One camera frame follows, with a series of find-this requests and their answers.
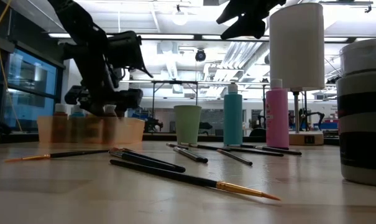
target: orange plastic container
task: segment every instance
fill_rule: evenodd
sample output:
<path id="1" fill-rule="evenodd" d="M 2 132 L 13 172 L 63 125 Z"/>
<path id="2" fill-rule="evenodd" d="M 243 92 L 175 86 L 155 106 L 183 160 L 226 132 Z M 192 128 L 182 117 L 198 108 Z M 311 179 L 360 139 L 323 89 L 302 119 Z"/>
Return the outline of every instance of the orange plastic container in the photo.
<path id="1" fill-rule="evenodd" d="M 37 126 L 40 142 L 132 144 L 142 141 L 145 121 L 136 118 L 39 116 Z"/>

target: green cup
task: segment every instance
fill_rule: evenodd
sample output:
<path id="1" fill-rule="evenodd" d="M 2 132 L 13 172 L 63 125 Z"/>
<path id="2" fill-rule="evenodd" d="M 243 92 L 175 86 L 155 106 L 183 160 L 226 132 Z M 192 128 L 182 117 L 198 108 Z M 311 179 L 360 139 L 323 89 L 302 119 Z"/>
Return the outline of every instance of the green cup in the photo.
<path id="1" fill-rule="evenodd" d="M 174 106 L 174 111 L 178 144 L 181 142 L 197 144 L 201 107 L 191 105 Z"/>

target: table surface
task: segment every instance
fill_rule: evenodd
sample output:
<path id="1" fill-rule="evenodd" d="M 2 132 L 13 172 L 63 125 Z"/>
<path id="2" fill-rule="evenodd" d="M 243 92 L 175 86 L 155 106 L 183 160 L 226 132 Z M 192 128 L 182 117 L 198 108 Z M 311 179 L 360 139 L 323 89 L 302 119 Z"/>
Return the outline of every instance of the table surface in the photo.
<path id="1" fill-rule="evenodd" d="M 221 143 L 201 143 L 220 146 Z M 240 154 L 252 167 L 218 152 L 195 163 L 165 146 L 129 148 L 186 167 L 186 174 L 225 180 L 282 198 L 232 194 L 109 165 L 93 154 L 4 163 L 48 152 L 98 149 L 89 144 L 0 145 L 1 223 L 376 223 L 376 187 L 354 184 L 340 173 L 336 146 L 295 147 L 301 157 Z"/>

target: black and white striped container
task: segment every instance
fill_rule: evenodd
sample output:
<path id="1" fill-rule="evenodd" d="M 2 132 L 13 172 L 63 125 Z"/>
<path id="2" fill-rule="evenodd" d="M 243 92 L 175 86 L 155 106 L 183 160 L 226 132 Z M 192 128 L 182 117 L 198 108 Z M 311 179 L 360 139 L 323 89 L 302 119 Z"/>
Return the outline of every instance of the black and white striped container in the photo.
<path id="1" fill-rule="evenodd" d="M 376 185 L 376 72 L 337 81 L 342 176 Z"/>

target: wire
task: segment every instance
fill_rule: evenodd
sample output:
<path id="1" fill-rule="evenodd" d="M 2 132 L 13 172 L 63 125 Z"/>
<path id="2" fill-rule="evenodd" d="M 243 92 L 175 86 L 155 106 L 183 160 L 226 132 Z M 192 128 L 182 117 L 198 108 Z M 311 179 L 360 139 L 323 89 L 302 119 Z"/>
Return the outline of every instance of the wire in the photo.
<path id="1" fill-rule="evenodd" d="M 4 15 L 5 15 L 5 12 L 8 10 L 8 7 L 9 7 L 11 1 L 12 1 L 12 0 L 9 0 L 9 1 L 8 1 L 7 6 L 6 6 L 4 12 L 2 12 L 1 17 L 0 17 L 0 22 L 1 22 L 1 20 L 3 19 Z M 1 49 L 0 49 L 0 66 L 1 66 L 1 73 L 2 73 L 2 76 L 4 77 L 4 85 L 5 85 L 5 87 L 6 87 L 7 95 L 8 95 L 8 97 L 9 97 L 9 101 L 10 101 L 10 103 L 11 103 L 12 112 L 14 113 L 14 116 L 15 116 L 16 122 L 17 122 L 18 127 L 19 127 L 19 130 L 20 130 L 20 131 L 23 131 L 23 130 L 22 130 L 21 123 L 19 122 L 18 117 L 17 117 L 17 115 L 16 115 L 16 111 L 15 111 L 14 104 L 12 103 L 12 97 L 11 97 L 11 94 L 9 94 L 9 92 L 8 92 L 8 82 L 7 82 L 6 72 L 5 72 L 5 69 L 4 69 L 4 64 L 3 64 L 3 62 L 2 62 Z"/>

